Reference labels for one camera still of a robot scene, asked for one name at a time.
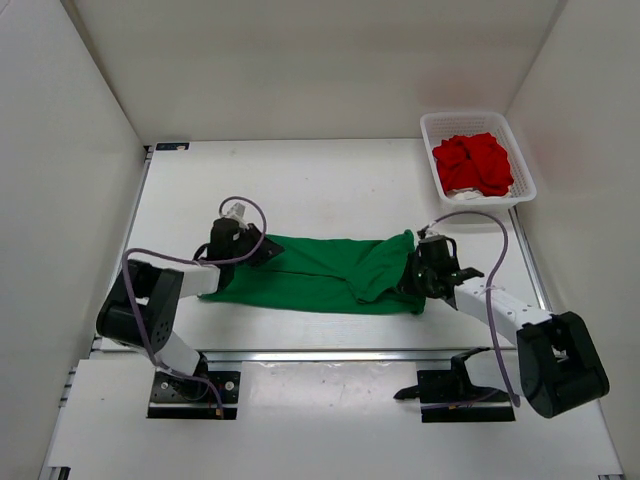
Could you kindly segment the green t shirt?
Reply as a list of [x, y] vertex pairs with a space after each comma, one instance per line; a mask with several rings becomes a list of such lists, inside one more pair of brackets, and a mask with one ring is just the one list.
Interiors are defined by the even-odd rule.
[[242, 265], [223, 291], [203, 302], [311, 313], [419, 315], [426, 297], [399, 289], [414, 234], [384, 240], [270, 235], [284, 252], [259, 267]]

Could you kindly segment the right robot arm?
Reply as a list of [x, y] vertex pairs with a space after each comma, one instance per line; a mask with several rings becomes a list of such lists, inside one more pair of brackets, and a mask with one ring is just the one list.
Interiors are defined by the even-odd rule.
[[402, 283], [483, 322], [512, 346], [509, 351], [476, 347], [454, 355], [446, 370], [419, 371], [416, 385], [394, 398], [419, 400], [425, 420], [451, 419], [456, 409], [511, 399], [524, 399], [540, 416], [553, 418], [609, 393], [581, 316], [528, 305], [495, 288], [477, 269], [461, 268], [453, 239], [420, 239]]

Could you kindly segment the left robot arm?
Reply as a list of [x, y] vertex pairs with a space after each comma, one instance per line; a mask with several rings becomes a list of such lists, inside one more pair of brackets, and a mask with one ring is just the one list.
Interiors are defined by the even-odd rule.
[[176, 376], [175, 388], [188, 400], [206, 395], [210, 377], [203, 355], [174, 332], [179, 301], [226, 289], [239, 266], [259, 267], [284, 253], [256, 225], [238, 214], [214, 221], [209, 241], [177, 268], [161, 268], [124, 254], [121, 270], [96, 319], [97, 333], [147, 356]]

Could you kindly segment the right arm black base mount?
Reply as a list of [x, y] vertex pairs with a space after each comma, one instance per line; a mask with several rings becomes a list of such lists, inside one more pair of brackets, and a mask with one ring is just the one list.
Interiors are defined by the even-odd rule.
[[422, 423], [513, 422], [515, 414], [508, 394], [501, 388], [474, 385], [466, 363], [489, 348], [474, 348], [454, 355], [447, 369], [417, 371], [417, 384], [397, 391], [398, 402], [418, 400]]

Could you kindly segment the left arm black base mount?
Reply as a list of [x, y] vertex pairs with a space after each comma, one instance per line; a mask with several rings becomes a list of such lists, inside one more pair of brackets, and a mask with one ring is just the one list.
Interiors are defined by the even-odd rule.
[[199, 368], [216, 388], [202, 382], [178, 378], [157, 370], [151, 384], [147, 417], [149, 419], [235, 420], [238, 414], [241, 371], [239, 367]]

